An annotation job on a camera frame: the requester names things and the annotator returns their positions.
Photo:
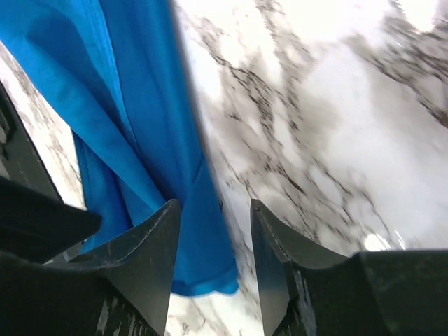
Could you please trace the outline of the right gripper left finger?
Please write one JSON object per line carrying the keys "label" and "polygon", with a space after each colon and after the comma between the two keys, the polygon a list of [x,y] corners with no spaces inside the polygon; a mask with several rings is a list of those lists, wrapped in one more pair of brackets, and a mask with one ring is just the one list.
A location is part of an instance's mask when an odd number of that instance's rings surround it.
{"label": "right gripper left finger", "polygon": [[179,240],[172,199],[69,262],[1,254],[2,335],[163,335]]}

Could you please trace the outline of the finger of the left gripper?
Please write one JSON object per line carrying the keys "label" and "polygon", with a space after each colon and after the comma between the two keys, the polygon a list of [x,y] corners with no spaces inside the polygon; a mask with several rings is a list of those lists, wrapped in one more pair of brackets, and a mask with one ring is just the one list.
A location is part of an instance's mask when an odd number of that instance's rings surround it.
{"label": "finger of the left gripper", "polygon": [[1,178],[1,251],[45,263],[100,229],[95,213]]}

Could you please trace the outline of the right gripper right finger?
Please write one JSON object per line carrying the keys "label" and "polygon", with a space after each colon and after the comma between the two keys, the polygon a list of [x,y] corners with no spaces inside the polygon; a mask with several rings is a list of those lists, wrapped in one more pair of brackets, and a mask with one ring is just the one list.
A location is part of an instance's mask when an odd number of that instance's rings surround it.
{"label": "right gripper right finger", "polygon": [[251,201],[251,235],[266,335],[446,335],[445,250],[350,257]]}

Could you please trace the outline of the blue satin napkin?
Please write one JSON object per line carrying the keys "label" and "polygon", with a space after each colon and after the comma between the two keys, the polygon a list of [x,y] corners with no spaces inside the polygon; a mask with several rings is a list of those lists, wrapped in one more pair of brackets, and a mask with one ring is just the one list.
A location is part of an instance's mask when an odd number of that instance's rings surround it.
{"label": "blue satin napkin", "polygon": [[181,203],[172,291],[232,294],[230,236],[200,146],[168,1],[2,1],[1,41],[70,126],[86,207],[83,250]]}

